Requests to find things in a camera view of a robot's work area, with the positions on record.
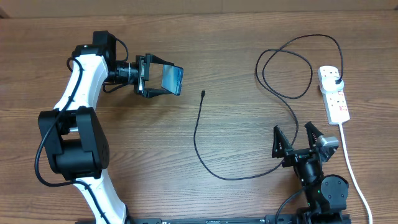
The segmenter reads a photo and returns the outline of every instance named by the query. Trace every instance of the power strip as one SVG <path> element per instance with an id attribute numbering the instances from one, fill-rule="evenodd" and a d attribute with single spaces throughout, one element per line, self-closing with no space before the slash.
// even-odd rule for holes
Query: power strip
<path id="1" fill-rule="evenodd" d="M 362 194 L 359 185 L 356 182 L 354 172 L 349 163 L 346 140 L 343 132 L 343 123 L 349 120 L 349 113 L 346 98 L 344 96 L 343 88 L 344 82 L 337 84 L 335 80 L 339 79 L 340 75 L 338 69 L 333 66 L 322 66 L 318 69 L 319 87 L 323 95 L 323 102 L 325 102 L 326 114 L 328 115 L 329 124 L 338 124 L 341 134 L 341 143 L 343 145 L 344 156 L 347 163 L 349 174 L 353 180 L 355 189 L 361 197 L 366 211 L 368 212 L 369 224 L 373 224 L 373 217 L 371 209 L 365 196 Z"/>
<path id="2" fill-rule="evenodd" d="M 344 82 L 336 84 L 339 79 L 338 69 L 333 66 L 322 66 L 318 69 L 319 86 L 325 103 L 329 124 L 340 124 L 349 120 Z"/>

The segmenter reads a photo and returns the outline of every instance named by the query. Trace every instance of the wood grain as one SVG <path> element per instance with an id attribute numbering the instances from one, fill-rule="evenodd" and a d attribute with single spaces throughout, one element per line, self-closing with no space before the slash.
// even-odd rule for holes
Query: wood grain
<path id="1" fill-rule="evenodd" d="M 275 213 L 300 186 L 292 169 L 261 178 L 223 181 L 202 167 L 193 148 L 200 92 L 206 89 L 198 128 L 198 148 L 208 167 L 224 177 L 258 174 L 274 167 L 272 128 L 289 139 L 294 121 L 287 108 L 254 78 L 259 54 L 305 34 L 321 33 L 339 41 L 345 58 L 346 100 L 351 120 L 347 145 L 358 183 L 376 223 L 398 216 L 398 14 L 395 11 L 300 12 L 202 16 L 114 16 L 0 20 L 0 223 L 73 223 L 92 218 L 72 186 L 48 188 L 34 175 L 40 134 L 37 117 L 50 110 L 66 87 L 67 57 L 78 44 L 90 43 L 94 30 L 109 30 L 134 55 L 153 53 L 185 70 L 181 96 L 150 100 L 127 87 L 101 94 L 97 115 L 111 148 L 109 174 L 118 195 L 135 217 L 258 217 Z M 308 38 L 288 49 L 302 54 L 316 70 L 339 66 L 328 39 Z M 124 57 L 123 50 L 118 52 Z M 286 95 L 304 91 L 308 65 L 277 55 L 267 67 L 269 83 Z M 307 147 L 303 125 L 324 133 L 329 126 L 314 74 L 299 100 L 288 100 L 300 122 L 295 148 Z M 160 86 L 159 76 L 148 83 Z M 49 169 L 49 181 L 62 181 Z M 326 174 L 349 180 L 342 150 L 324 165 Z M 348 209 L 354 223 L 366 223 L 366 211 L 353 185 Z M 303 197 L 284 210 L 305 206 Z"/>

